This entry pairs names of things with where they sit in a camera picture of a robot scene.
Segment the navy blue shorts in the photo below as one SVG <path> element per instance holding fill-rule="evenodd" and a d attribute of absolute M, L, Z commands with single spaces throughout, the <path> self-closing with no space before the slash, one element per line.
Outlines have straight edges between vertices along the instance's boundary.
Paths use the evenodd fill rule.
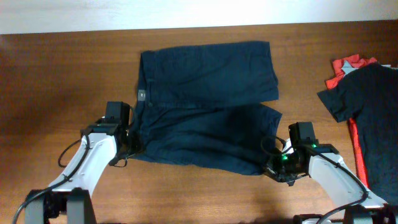
<path fill-rule="evenodd" d="M 281 113 L 271 45 L 191 45 L 141 53 L 136 159 L 261 175 Z"/>

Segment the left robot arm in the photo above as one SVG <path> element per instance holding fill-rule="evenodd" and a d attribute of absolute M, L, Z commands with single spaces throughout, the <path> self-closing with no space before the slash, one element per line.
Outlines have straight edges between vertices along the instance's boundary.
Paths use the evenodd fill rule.
<path fill-rule="evenodd" d="M 141 141 L 129 132 L 133 108 L 122 101 L 109 101 L 105 115 L 81 130 L 79 146 L 62 173 L 42 190 L 31 190 L 17 209 L 13 222 L 24 214 L 26 223 L 50 223 L 66 215 L 68 223 L 96 223 L 91 197 L 108 166 L 118 167 L 141 152 Z"/>

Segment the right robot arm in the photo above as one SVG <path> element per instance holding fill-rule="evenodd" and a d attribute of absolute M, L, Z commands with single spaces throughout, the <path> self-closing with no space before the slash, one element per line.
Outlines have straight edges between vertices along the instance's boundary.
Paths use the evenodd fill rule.
<path fill-rule="evenodd" d="M 265 175 L 289 186 L 296 180 L 310 177 L 336 206 L 324 215 L 295 215 L 294 223 L 334 223 L 331 216 L 338 212 L 344 213 L 340 223 L 397 223 L 397 206 L 369 190 L 349 170 L 333 145 L 319 143 L 311 122 L 291 124 L 289 136 L 288 140 L 280 140 L 282 151 L 266 152 L 269 159 L 264 166 Z"/>

